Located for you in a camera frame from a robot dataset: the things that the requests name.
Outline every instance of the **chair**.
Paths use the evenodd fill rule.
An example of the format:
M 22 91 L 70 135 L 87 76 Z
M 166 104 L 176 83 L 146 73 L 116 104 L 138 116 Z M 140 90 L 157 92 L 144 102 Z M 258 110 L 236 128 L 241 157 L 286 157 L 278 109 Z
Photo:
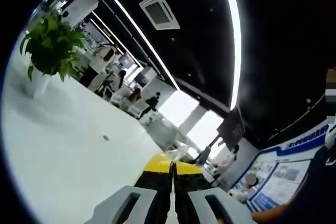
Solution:
M 105 86 L 103 90 L 103 99 L 106 101 L 111 101 L 111 98 L 113 96 L 113 91 L 109 86 Z
M 140 100 L 137 100 L 135 103 L 133 103 L 129 107 L 128 113 L 131 114 L 132 116 L 134 116 L 135 118 L 139 118 L 142 111 L 144 111 L 148 107 L 149 107 L 149 105 L 147 103 L 145 103 L 145 101 L 140 99 Z
M 112 89 L 110 87 L 105 87 L 104 91 L 109 90 L 109 92 L 112 92 Z M 131 92 L 131 89 L 128 87 L 122 87 L 118 91 L 114 92 L 111 96 L 111 99 L 109 102 L 111 102 L 114 105 L 120 106 L 121 100 L 128 95 Z
M 132 102 L 130 100 L 127 99 L 127 97 L 124 97 L 121 99 L 120 104 L 119 104 L 119 108 L 123 111 L 126 111 L 130 108 L 130 106 L 132 106 Z

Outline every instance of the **white desk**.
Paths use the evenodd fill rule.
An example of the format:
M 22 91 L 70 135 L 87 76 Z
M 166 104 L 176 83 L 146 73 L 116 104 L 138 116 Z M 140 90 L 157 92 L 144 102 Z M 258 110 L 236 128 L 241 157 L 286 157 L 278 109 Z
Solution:
M 160 149 L 136 119 L 74 79 L 54 77 L 40 101 L 29 98 L 20 89 L 27 64 L 16 49 L 4 84 L 9 169 L 39 223 L 83 223 Z

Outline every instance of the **poster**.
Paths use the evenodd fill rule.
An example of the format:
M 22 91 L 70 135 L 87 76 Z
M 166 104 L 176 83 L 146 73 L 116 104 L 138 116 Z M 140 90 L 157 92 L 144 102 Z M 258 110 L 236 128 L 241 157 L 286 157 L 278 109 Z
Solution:
M 240 189 L 245 185 L 245 177 L 247 174 L 254 173 L 259 179 L 259 183 L 252 188 L 254 192 L 259 191 L 260 187 L 265 183 L 267 178 L 271 175 L 272 171 L 276 167 L 277 163 L 269 162 L 255 162 L 251 168 L 245 173 L 240 181 L 235 186 L 236 189 Z
M 310 160 L 279 163 L 260 192 L 252 199 L 261 211 L 287 203 L 300 186 Z

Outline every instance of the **air conditioner vent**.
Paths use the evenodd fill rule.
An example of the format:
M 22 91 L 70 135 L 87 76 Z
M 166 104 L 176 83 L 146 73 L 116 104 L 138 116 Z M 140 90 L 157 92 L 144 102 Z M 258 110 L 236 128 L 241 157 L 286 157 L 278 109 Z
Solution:
M 144 0 L 139 5 L 156 30 L 180 29 L 166 0 Z

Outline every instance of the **white planter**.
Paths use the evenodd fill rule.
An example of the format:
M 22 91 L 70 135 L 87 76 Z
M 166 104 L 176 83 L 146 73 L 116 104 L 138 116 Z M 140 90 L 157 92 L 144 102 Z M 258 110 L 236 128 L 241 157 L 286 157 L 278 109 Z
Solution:
M 43 74 L 38 69 L 34 68 L 32 73 L 32 81 L 28 80 L 26 87 L 27 93 L 34 99 L 41 98 L 46 91 L 50 79 L 50 75 Z

